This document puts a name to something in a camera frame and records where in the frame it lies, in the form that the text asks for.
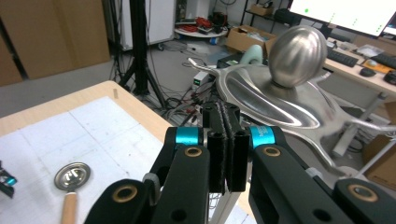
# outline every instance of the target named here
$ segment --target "cable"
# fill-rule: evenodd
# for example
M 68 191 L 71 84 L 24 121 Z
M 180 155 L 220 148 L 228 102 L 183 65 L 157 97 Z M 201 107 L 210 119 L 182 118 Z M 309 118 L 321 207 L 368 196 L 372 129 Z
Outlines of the cable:
M 195 59 L 195 60 L 199 60 L 199 61 L 201 61 L 203 63 L 204 66 L 207 66 L 205 61 L 203 59 L 201 59 L 201 58 L 194 58 L 194 57 L 190 57 L 190 58 Z M 190 63 L 182 63 L 181 65 L 183 65 L 185 67 L 192 67 L 192 65 Z
M 174 98 L 174 97 L 170 97 L 170 98 L 166 99 L 166 103 L 167 103 L 172 109 L 175 109 L 176 106 L 171 106 L 170 102 L 176 102 L 176 103 L 177 103 L 176 106 L 181 105 L 181 101 L 180 101 L 179 99 Z
M 117 77 L 122 77 L 123 75 L 125 75 L 125 64 L 124 64 L 124 58 L 123 58 L 123 51 L 121 48 L 121 46 L 122 46 L 121 37 L 123 34 L 122 0 L 120 0 L 120 8 L 118 10 L 118 12 L 119 12 L 118 17 L 117 17 L 114 2 L 110 2 L 110 10 L 111 10 L 112 21 L 113 21 L 115 54 L 114 54 L 114 63 L 113 63 L 112 69 L 110 71 L 109 79 L 117 80 Z M 130 61 L 128 62 L 128 67 L 131 64 L 131 60 L 132 60 L 132 58 L 130 58 Z
M 183 119 L 183 121 L 180 123 L 180 127 L 183 127 L 187 123 L 187 121 L 189 121 L 189 119 L 192 118 L 192 116 L 195 113 L 196 113 L 196 110 L 193 110 L 192 112 L 190 112 L 190 114 L 185 119 Z
M 361 153 L 361 151 L 363 150 L 365 144 L 362 140 L 360 140 L 358 137 L 354 137 L 353 140 L 357 141 L 361 147 L 353 147 L 351 144 L 348 146 L 347 150 L 353 153 Z
M 196 25 L 188 25 L 188 24 L 179 25 L 177 29 L 189 33 L 194 33 L 198 31 L 198 27 Z
M 149 0 L 149 6 L 148 6 L 148 18 L 146 16 L 146 25 L 148 27 L 148 36 L 149 36 L 149 26 L 151 24 L 151 0 Z
M 151 0 L 150 0 L 149 2 L 150 2 L 150 6 L 149 6 L 149 8 L 148 8 L 148 15 L 151 16 Z M 151 65 L 152 65 L 152 68 L 153 68 L 154 77 L 155 77 L 155 80 L 156 80 L 156 82 L 157 82 L 157 84 L 158 84 L 158 86 L 159 86 L 159 89 L 161 89 L 162 94 L 164 94 L 165 96 L 167 96 L 167 97 L 169 98 L 169 96 L 168 96 L 167 94 L 164 93 L 164 91 L 163 91 L 163 86 L 160 85 L 160 80 L 158 79 L 157 71 L 156 71 L 156 69 L 155 69 L 154 59 L 153 59 L 153 57 L 152 57 L 152 51 L 151 51 L 151 48 L 149 47 L 150 41 L 149 41 L 149 26 L 148 26 L 148 24 L 149 24 L 149 23 L 146 22 L 146 30 L 147 30 L 147 35 L 146 35 L 146 37 L 147 37 L 148 51 L 149 51 L 149 56 L 150 56 L 150 59 L 151 59 Z
M 198 27 L 205 27 L 205 28 L 212 27 L 212 22 L 207 20 L 207 19 L 205 19 L 205 18 L 197 17 L 195 19 L 195 21 L 196 21 Z
M 164 114 L 164 118 L 166 120 L 169 120 L 170 118 L 172 118 L 176 113 L 183 113 L 183 114 L 187 114 L 185 112 L 183 112 L 184 109 L 190 107 L 190 104 L 181 104 L 178 105 L 176 108 L 173 109 L 168 109 L 167 112 Z
M 220 2 L 221 2 L 222 4 L 224 4 L 224 5 L 226 5 L 226 6 L 231 6 L 231 5 L 233 5 L 233 4 L 236 2 L 236 0 L 233 0 L 231 3 L 230 3 L 230 1 L 228 1 L 228 2 L 226 3 L 226 2 L 224 2 L 224 0 L 220 0 Z
M 183 101 L 184 101 L 184 97 L 186 97 L 186 95 L 187 95 L 187 93 L 189 93 L 189 91 L 192 91 L 192 88 L 189 88 L 189 89 L 184 93 L 184 95 L 181 96 L 180 102 L 183 102 Z
M 150 41 L 149 41 L 149 26 L 148 26 L 148 24 L 149 24 L 149 23 L 147 22 L 147 29 L 146 29 L 146 30 L 147 30 L 147 41 L 148 41 L 148 43 L 150 43 Z M 186 43 L 183 43 L 183 42 L 181 42 L 181 41 L 173 41 L 173 42 L 169 42 L 167 45 L 164 44 L 164 48 L 167 49 L 167 50 L 176 51 L 176 50 L 179 50 L 179 49 L 187 49 L 187 44 L 186 44 Z M 171 89 L 168 89 L 168 88 L 164 87 L 163 85 L 160 85 L 160 81 L 159 81 L 159 79 L 158 79 L 158 75 L 157 75 L 157 71 L 156 71 L 156 66 L 155 66 L 155 63 L 154 63 L 154 59 L 153 59 L 152 49 L 151 49 L 151 48 L 149 48 L 149 57 L 150 57 L 151 65 L 152 65 L 152 68 L 153 68 L 153 74 L 154 74 L 154 77 L 155 77 L 155 79 L 156 79 L 156 81 L 157 81 L 157 83 L 158 83 L 158 86 L 159 86 L 159 88 L 161 89 L 162 94 L 165 95 L 165 96 L 169 99 L 169 100 L 166 100 L 166 101 L 165 101 L 166 107 L 167 107 L 167 108 L 169 108 L 169 107 L 172 108 L 173 106 L 170 105 L 170 102 L 177 102 L 177 100 L 175 100 L 176 98 L 174 98 L 174 97 L 168 95 L 167 93 L 169 93 L 169 92 L 164 91 L 163 89 L 167 89 L 167 90 L 171 91 L 170 93 L 176 94 L 176 95 L 178 95 L 178 96 L 179 96 L 180 94 L 178 94 L 178 91 L 173 91 L 173 90 L 171 90 Z M 205 61 L 204 61 L 203 59 L 201 59 L 201 58 L 194 58 L 194 59 L 200 60 L 200 61 L 202 61 L 203 64 L 206 64 Z M 186 96 L 186 94 L 190 91 L 190 89 L 191 89 L 191 88 L 189 88 L 189 89 L 184 93 L 184 95 L 181 96 L 180 100 L 178 100 L 178 102 L 177 102 L 178 104 L 181 104 L 181 103 L 183 102 L 183 98 L 184 98 L 184 97 Z
M 181 96 L 180 93 L 184 92 L 184 91 L 174 91 L 174 90 L 171 90 L 171 89 L 169 89 L 169 88 L 167 88 L 165 86 L 161 86 L 161 87 L 164 88 L 164 89 L 169 90 L 169 91 L 164 91 L 165 93 L 173 93 L 173 94 L 178 95 L 178 96 Z
M 218 4 L 218 0 L 216 0 L 215 1 L 215 4 L 213 5 L 213 9 L 212 9 L 212 14 L 215 12 L 215 8 L 216 8 L 216 5 Z

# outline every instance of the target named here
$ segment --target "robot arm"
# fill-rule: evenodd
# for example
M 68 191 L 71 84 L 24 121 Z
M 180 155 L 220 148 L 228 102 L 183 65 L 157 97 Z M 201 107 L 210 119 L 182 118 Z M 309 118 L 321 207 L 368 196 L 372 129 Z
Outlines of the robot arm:
M 86 223 L 207 223 L 209 192 L 245 191 L 248 162 L 249 203 L 258 223 L 396 220 L 395 200 L 376 186 L 350 178 L 331 190 L 309 176 L 278 127 L 244 129 L 239 108 L 219 100 L 205 103 L 202 113 L 203 128 L 169 128 L 143 182 L 110 185 Z
M 14 195 L 14 188 L 12 186 L 16 183 L 17 179 L 2 167 L 2 162 L 0 161 L 0 190 L 12 198 Z

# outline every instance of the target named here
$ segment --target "gray floor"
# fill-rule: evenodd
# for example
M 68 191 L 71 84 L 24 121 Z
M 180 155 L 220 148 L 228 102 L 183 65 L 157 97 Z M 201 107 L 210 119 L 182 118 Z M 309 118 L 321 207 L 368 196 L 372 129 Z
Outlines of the gray floor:
M 187 48 L 187 43 L 199 48 Z M 191 87 L 192 79 L 198 73 L 197 70 L 189 67 L 187 58 L 192 57 L 198 63 L 215 65 L 217 59 L 227 56 L 225 47 L 211 46 L 203 39 L 185 39 L 182 42 L 172 40 L 163 43 L 163 46 L 164 51 L 159 51 L 156 46 L 150 48 L 148 65 L 168 97 L 179 98 L 183 95 Z M 130 59 L 128 54 L 124 55 L 124 71 Z M 113 61 L 110 61 L 50 77 L 25 79 L 21 83 L 0 87 L 0 118 L 112 79 L 114 77 L 112 66 Z M 133 81 L 130 80 L 128 83 L 132 86 Z M 330 186 L 333 184 L 337 176 L 329 174 L 321 166 L 309 147 L 291 136 L 288 136 L 288 142 L 309 165 L 318 167 L 324 173 L 325 180 Z M 359 169 L 361 156 L 348 153 L 342 162 Z

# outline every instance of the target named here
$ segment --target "black tripod stand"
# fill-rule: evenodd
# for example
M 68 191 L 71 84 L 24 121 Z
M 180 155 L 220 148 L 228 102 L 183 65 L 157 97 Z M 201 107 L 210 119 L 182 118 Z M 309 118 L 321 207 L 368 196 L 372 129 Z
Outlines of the black tripod stand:
M 131 9 L 131 25 L 132 25 L 132 38 L 133 38 L 133 49 L 134 61 L 131 67 L 127 70 L 125 75 L 121 77 L 119 85 L 124 89 L 127 89 L 126 83 L 134 74 L 135 82 L 135 95 L 149 94 L 148 81 L 154 90 L 158 101 L 162 108 L 166 108 L 163 94 L 155 81 L 153 75 L 149 70 L 149 64 L 147 59 L 147 20 L 146 20 L 146 8 L 145 1 L 142 0 L 130 0 Z

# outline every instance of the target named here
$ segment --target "white paper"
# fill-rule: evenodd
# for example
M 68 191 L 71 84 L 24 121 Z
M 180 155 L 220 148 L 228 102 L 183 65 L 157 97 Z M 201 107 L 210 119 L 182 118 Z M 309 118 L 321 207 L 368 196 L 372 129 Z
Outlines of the white paper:
M 54 177 L 75 161 L 92 170 L 77 189 L 77 223 L 83 223 L 109 185 L 141 181 L 162 147 L 108 97 L 2 136 L 0 160 L 18 183 L 13 199 L 0 193 L 0 223 L 59 223 L 65 191 L 55 187 Z

